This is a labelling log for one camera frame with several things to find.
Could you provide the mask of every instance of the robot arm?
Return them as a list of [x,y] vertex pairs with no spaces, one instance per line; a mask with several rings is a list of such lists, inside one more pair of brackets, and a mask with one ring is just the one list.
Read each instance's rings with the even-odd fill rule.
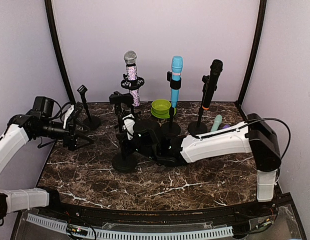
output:
[[260,119],[257,114],[249,114],[247,118],[248,122],[227,129],[165,139],[156,122],[128,115],[123,117],[127,137],[121,141],[122,151],[127,146],[135,148],[158,164],[170,167],[221,155],[252,153],[257,169],[257,200],[268,202],[273,198],[276,173],[281,165],[277,136],[265,122],[255,123]]
[[[36,97],[33,109],[27,114],[11,118],[7,130],[0,137],[0,174],[17,151],[32,139],[48,137],[54,140],[63,140],[64,147],[68,147],[71,151],[94,142],[75,130],[76,123],[80,124],[76,121],[82,110],[80,104],[72,105],[65,112],[64,123],[52,121],[55,119],[51,117],[53,104],[53,100],[50,98]],[[78,146],[78,138],[83,138],[88,143]],[[48,206],[52,197],[50,193],[50,190],[40,188],[0,189],[0,219],[15,211]]]
[[[248,119],[260,118],[251,114]],[[257,200],[268,202],[273,198],[276,173],[281,164],[277,137],[265,123],[251,128],[245,125],[240,122],[227,129],[198,135],[199,138],[188,135],[182,141],[181,155],[187,163],[193,163],[215,156],[253,153],[257,168]]]

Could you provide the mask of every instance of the sparkly microphone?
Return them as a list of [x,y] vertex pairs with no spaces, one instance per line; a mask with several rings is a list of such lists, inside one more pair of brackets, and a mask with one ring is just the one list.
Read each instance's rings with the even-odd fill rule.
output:
[[[138,84],[138,76],[137,76],[137,66],[136,60],[137,55],[134,51],[128,51],[124,55],[124,60],[126,62],[126,72],[128,81],[134,81],[135,84]],[[139,89],[129,89],[129,93],[134,97],[134,107],[138,107],[140,105],[140,96]]]

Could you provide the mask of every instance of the light pink wall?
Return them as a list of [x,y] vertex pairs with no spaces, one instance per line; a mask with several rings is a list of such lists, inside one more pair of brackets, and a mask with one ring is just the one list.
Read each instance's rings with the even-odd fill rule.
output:
[[140,90],[144,101],[170,98],[166,78],[174,55],[184,60],[180,100],[201,100],[201,78],[214,59],[224,62],[214,100],[237,100],[259,0],[63,0],[54,5],[72,87],[85,84],[88,101],[126,92],[120,81],[128,50],[137,53],[138,74],[146,81]]
[[[43,0],[0,0],[0,135],[8,120],[32,108],[36,96],[67,101]],[[0,176],[0,188],[33,188],[50,147],[23,147]],[[0,240],[10,239],[16,214],[5,218]]]
[[[268,1],[262,39],[243,109],[291,128],[280,186],[291,192],[310,239],[310,0]],[[281,150],[285,128],[273,124]]]

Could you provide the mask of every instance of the black metal pole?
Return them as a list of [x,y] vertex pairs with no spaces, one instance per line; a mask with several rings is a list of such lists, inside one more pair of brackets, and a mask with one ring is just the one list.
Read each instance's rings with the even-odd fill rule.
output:
[[238,105],[239,107],[241,107],[241,105],[244,101],[245,94],[247,92],[247,88],[248,88],[249,81],[251,78],[251,74],[253,72],[253,68],[254,68],[254,64],[255,64],[255,60],[256,60],[256,56],[257,56],[257,51],[258,51],[258,46],[259,46],[259,42],[260,42],[260,37],[261,37],[261,31],[263,28],[263,23],[264,23],[264,18],[265,18],[266,4],[267,4],[267,0],[260,0],[253,45],[251,48],[251,52],[250,52],[249,61],[248,61],[245,77],[243,80],[243,84],[241,86],[241,90],[240,90],[240,93],[238,96],[238,100],[236,101],[236,105]]
[[202,105],[200,105],[199,111],[198,111],[198,119],[197,119],[197,124],[196,124],[196,127],[197,127],[197,128],[200,127],[201,118],[202,118],[203,113],[204,113],[204,109],[203,109],[201,106],[202,106]]
[[45,5],[46,5],[46,13],[47,13],[47,19],[48,19],[48,24],[49,24],[49,29],[50,29],[50,35],[51,35],[51,39],[54,45],[55,54],[56,54],[59,70],[61,73],[61,77],[63,79],[69,101],[71,101],[72,103],[76,103],[75,96],[71,89],[71,85],[70,85],[69,78],[67,75],[64,59],[61,53],[61,48],[60,48],[60,44],[58,40],[56,23],[55,23],[51,0],[45,0]]
[[171,106],[169,109],[169,129],[173,128],[174,112],[175,112],[175,108]]
[[86,114],[87,114],[87,118],[88,118],[88,121],[89,122],[92,122],[92,119],[91,119],[91,116],[90,116],[90,112],[89,112],[89,108],[88,108],[88,104],[87,104],[87,100],[86,100],[86,97],[84,95],[80,95],[81,97],[81,101],[84,105],[84,109],[86,111]]

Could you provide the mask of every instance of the black cable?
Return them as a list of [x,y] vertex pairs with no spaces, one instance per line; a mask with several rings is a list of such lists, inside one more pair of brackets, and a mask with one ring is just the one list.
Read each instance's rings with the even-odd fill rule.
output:
[[55,101],[55,100],[53,100],[53,101],[58,105],[59,111],[56,113],[56,115],[54,115],[53,117],[50,117],[49,120],[54,120],[54,119],[60,118],[63,109],[64,109],[67,105],[71,104],[71,102],[69,101],[69,102],[65,103],[63,106],[60,106],[60,104],[59,104],[57,101]]
[[260,234],[260,233],[263,233],[264,231],[268,230],[271,226],[273,226],[274,223],[275,223],[275,221],[276,221],[276,219],[277,219],[277,217],[278,217],[278,213],[279,213],[278,195],[277,195],[276,190],[275,190],[275,196],[276,196],[276,208],[277,208],[277,211],[276,211],[276,215],[275,215],[275,218],[274,218],[272,224],[269,224],[269,225],[265,226],[265,227],[264,227],[262,230],[260,230],[260,231],[256,231],[255,229],[252,229],[252,230],[247,231],[247,232],[238,232],[238,233],[237,233],[237,232],[234,232],[234,234],[236,234],[236,235]]
[[40,143],[38,144],[37,148],[41,148],[41,145],[43,144],[43,137],[40,136]]
[[2,227],[5,224],[5,220],[2,219],[2,222],[0,223],[0,227]]
[[10,127],[10,125],[8,124],[8,125],[7,125],[7,128],[6,128],[6,130],[5,130],[5,132],[4,132],[3,135],[6,135],[6,133],[8,132],[9,127]]
[[247,123],[247,124],[245,124],[245,125],[243,125],[243,126],[240,126],[238,129],[243,129],[244,127],[247,127],[247,126],[249,126],[249,125],[252,125],[252,124],[255,124],[255,123],[259,123],[259,122],[264,122],[264,121],[275,121],[275,122],[279,122],[279,123],[281,123],[281,124],[283,124],[285,127],[286,127],[286,129],[287,129],[287,131],[288,131],[288,141],[287,141],[287,145],[286,145],[286,147],[285,147],[285,150],[284,150],[284,152],[283,152],[283,154],[281,155],[281,159],[283,159],[283,157],[285,156],[285,154],[286,154],[286,152],[287,152],[287,150],[288,150],[288,147],[289,147],[289,144],[290,144],[290,139],[291,139],[291,133],[290,133],[290,129],[289,129],[289,126],[284,122],[284,121],[282,121],[282,120],[280,120],[280,119],[277,119],[277,118],[272,118],[272,117],[267,117],[267,118],[262,118],[262,119],[259,119],[259,120],[255,120],[255,121],[252,121],[252,122],[249,122],[249,123]]
[[65,214],[65,213],[62,213],[62,212],[58,212],[58,211],[55,211],[55,210],[52,210],[52,209],[49,209],[49,208],[45,208],[45,209],[46,209],[46,210],[49,210],[49,211],[51,211],[51,212],[54,212],[54,213],[56,213],[56,214],[60,214],[60,215],[63,215],[63,216],[67,216],[67,217],[74,218],[74,219],[77,219],[77,220],[79,220],[79,221],[82,221],[83,223],[87,224],[88,227],[91,228],[91,230],[94,232],[94,240],[97,239],[97,234],[96,234],[95,229],[94,229],[89,223],[87,223],[86,221],[82,220],[81,218],[76,217],[76,216],[70,216],[70,215],[68,215],[68,214]]

